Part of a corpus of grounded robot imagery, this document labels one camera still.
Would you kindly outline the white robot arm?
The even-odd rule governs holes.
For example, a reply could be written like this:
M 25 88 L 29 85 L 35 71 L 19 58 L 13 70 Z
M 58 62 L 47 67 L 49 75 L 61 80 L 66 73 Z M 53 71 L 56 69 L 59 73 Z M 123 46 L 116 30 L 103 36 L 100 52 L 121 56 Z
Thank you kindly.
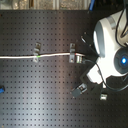
M 96 60 L 78 54 L 76 62 L 85 64 L 90 62 L 93 67 L 87 72 L 92 83 L 101 84 L 101 100 L 106 100 L 108 89 L 119 92 L 127 88 L 113 88 L 107 84 L 110 76 L 122 77 L 128 73 L 128 10 L 123 9 L 109 17 L 99 20 L 93 31 Z

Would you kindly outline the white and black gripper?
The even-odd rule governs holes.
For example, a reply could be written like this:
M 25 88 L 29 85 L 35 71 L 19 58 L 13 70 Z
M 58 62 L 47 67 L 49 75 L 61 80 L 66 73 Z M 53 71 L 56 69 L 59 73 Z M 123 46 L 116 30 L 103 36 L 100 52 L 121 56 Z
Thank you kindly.
M 106 78 L 104 73 L 101 70 L 101 66 L 92 60 L 86 59 L 86 57 L 83 55 L 76 55 L 76 58 L 75 58 L 76 64 L 85 64 L 86 62 L 93 64 L 93 67 L 87 72 L 88 79 L 92 83 L 102 84 L 103 87 L 106 88 L 107 87 Z M 74 98 L 76 98 L 82 93 L 84 93 L 86 90 L 87 90 L 87 85 L 81 84 L 72 90 L 72 95 Z

